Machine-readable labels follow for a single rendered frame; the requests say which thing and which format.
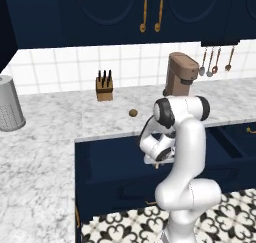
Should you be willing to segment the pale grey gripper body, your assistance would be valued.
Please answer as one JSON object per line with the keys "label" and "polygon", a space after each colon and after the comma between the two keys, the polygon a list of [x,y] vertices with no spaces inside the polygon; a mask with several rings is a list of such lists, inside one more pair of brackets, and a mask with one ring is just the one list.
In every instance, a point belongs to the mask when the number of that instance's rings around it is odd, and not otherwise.
{"label": "pale grey gripper body", "polygon": [[151,157],[149,157],[148,155],[144,156],[144,163],[145,164],[168,164],[168,163],[174,163],[174,156],[168,156],[167,159],[163,160],[163,161],[155,161],[154,159],[152,159]]}

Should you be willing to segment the open dark blue drawer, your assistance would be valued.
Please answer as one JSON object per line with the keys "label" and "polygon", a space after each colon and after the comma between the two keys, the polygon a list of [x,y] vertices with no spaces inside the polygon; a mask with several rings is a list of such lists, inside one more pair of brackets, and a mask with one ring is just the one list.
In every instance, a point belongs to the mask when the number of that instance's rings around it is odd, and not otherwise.
{"label": "open dark blue drawer", "polygon": [[[206,166],[202,178],[217,181],[223,192],[250,186],[242,153],[216,128],[208,128]],[[155,200],[155,188],[171,171],[144,162],[137,138],[122,137],[75,145],[75,195],[86,223],[95,215],[137,209]]]}

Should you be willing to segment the dark blue drawer front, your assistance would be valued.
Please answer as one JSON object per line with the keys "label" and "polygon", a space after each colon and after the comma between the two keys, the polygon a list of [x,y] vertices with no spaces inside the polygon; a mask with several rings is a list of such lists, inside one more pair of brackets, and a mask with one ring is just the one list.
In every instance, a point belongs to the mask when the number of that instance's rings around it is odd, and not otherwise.
{"label": "dark blue drawer front", "polygon": [[256,158],[256,134],[247,133],[247,127],[256,131],[256,122],[222,126],[220,132],[244,157]]}

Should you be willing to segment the wooden knife block with knives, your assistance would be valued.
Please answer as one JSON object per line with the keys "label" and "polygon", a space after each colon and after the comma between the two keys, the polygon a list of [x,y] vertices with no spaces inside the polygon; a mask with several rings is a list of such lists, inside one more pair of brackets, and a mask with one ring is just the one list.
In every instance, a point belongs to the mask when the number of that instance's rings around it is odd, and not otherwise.
{"label": "wooden knife block with knives", "polygon": [[113,100],[112,71],[98,71],[96,77],[96,96],[99,102]]}

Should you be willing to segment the brown stand mixer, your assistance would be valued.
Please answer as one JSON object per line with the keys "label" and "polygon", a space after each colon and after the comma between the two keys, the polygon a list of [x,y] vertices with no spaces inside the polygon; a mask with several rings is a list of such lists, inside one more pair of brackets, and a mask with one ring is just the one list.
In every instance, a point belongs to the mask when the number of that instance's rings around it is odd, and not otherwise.
{"label": "brown stand mixer", "polygon": [[169,54],[164,96],[188,96],[190,86],[197,79],[199,64],[181,52]]}

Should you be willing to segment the hanging grey metal spoon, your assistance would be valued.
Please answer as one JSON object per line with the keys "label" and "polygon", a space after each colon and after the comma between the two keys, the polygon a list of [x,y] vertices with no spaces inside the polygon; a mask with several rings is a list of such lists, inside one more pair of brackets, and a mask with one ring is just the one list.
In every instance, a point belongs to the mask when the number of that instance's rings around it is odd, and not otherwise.
{"label": "hanging grey metal spoon", "polygon": [[200,69],[199,69],[199,75],[200,75],[200,76],[203,76],[204,73],[205,73],[205,66],[204,66],[204,64],[205,64],[206,56],[207,56],[207,47],[205,47],[202,65],[201,65],[201,67],[200,67]]}
{"label": "hanging grey metal spoon", "polygon": [[212,47],[211,54],[210,54],[208,69],[207,69],[207,72],[206,72],[207,77],[212,77],[212,75],[213,75],[212,71],[211,71],[211,64],[212,64],[213,56],[214,56],[214,47]]}

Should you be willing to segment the hanging copper spoon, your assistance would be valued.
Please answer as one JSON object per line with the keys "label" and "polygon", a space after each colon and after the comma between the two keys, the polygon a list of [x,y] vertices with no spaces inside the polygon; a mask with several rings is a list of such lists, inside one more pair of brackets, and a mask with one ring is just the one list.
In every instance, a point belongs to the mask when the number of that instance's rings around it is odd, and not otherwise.
{"label": "hanging copper spoon", "polygon": [[219,61],[220,54],[221,54],[221,47],[219,47],[219,49],[218,49],[216,62],[215,62],[214,67],[212,68],[212,74],[216,74],[218,71],[218,61]]}

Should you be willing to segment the hanging brown wooden spoon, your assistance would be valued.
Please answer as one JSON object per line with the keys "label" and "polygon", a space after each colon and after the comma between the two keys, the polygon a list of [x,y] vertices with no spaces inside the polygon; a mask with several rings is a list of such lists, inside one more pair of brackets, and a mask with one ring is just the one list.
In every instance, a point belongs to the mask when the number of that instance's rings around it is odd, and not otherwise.
{"label": "hanging brown wooden spoon", "polygon": [[231,61],[232,61],[232,58],[233,58],[234,51],[235,51],[235,46],[233,46],[232,49],[231,49],[228,64],[225,66],[225,71],[229,72],[231,70],[231,67],[232,67],[231,66]]}

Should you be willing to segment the grey perforated metal canister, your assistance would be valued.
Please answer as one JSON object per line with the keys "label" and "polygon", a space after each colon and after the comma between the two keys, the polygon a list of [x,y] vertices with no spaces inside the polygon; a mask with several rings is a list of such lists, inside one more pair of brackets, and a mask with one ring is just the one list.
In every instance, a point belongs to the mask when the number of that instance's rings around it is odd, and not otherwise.
{"label": "grey perforated metal canister", "polygon": [[0,131],[12,132],[25,124],[13,78],[0,75]]}

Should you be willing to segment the dark blue cupboard door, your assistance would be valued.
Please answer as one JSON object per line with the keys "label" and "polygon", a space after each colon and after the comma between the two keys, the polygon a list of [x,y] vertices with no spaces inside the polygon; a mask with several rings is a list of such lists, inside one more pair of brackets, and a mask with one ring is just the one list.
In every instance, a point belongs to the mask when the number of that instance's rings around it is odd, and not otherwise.
{"label": "dark blue cupboard door", "polygon": [[256,0],[233,0],[229,26],[234,39],[256,39]]}
{"label": "dark blue cupboard door", "polygon": [[224,40],[232,0],[164,0],[160,32],[155,32],[159,0],[150,3],[153,43]]}
{"label": "dark blue cupboard door", "polygon": [[69,46],[144,44],[140,32],[144,0],[58,0],[64,34]]}
{"label": "dark blue cupboard door", "polygon": [[58,0],[6,0],[19,49],[65,45]]}

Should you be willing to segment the black utensil rail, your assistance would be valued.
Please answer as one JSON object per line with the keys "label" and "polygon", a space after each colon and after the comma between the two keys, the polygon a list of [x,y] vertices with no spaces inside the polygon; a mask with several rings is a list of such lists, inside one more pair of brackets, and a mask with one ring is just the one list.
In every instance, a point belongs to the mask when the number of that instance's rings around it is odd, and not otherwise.
{"label": "black utensil rail", "polygon": [[201,41],[201,47],[236,46],[240,40]]}

